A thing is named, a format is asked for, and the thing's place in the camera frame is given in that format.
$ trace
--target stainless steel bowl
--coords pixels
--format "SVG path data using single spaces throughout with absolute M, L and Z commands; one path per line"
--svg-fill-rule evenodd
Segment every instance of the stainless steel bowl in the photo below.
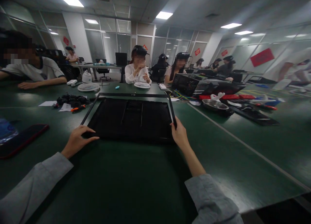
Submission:
M 212 110 L 212 111 L 218 111 L 218 110 L 227 110 L 229 107 L 222 102 L 218 102 L 211 99 L 203 99 L 203 106 L 206 109 Z

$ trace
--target red poster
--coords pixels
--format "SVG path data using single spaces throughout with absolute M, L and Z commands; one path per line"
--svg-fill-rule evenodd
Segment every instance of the red poster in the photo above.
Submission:
M 224 51 L 221 53 L 221 56 L 224 57 L 226 54 L 228 54 L 228 50 L 224 50 Z
M 195 53 L 195 56 L 197 56 L 198 54 L 200 54 L 200 48 L 198 48 L 194 53 Z
M 265 49 L 262 52 L 259 52 L 257 55 L 254 55 L 250 58 L 254 67 L 257 67 L 273 59 L 274 56 L 270 48 Z
M 64 43 L 68 46 L 69 45 L 69 40 L 64 36 Z

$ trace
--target black frame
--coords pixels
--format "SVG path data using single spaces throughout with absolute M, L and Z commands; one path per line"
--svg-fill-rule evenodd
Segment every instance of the black frame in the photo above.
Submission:
M 99 93 L 97 95 L 96 99 L 94 100 L 92 106 L 88 110 L 87 114 L 85 115 L 84 119 L 82 120 L 81 125 L 83 125 L 84 122 L 86 121 L 88 115 L 90 114 L 91 110 L 93 109 L 93 107 L 94 107 L 95 103 L 97 102 L 99 96 L 139 97 L 139 98 L 168 98 L 169 106 L 171 108 L 171 115 L 173 118 L 173 123 L 174 123 L 175 129 L 177 129 L 177 122 L 176 122 L 176 118 L 175 118 L 175 114 L 174 114 L 171 96 L 168 94 Z

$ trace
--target white fan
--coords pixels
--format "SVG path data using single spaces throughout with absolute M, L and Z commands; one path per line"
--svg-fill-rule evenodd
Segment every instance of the white fan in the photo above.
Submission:
M 82 84 L 78 86 L 79 91 L 94 91 L 100 89 L 99 84 L 92 82 L 92 75 L 88 72 L 83 73 L 82 75 Z

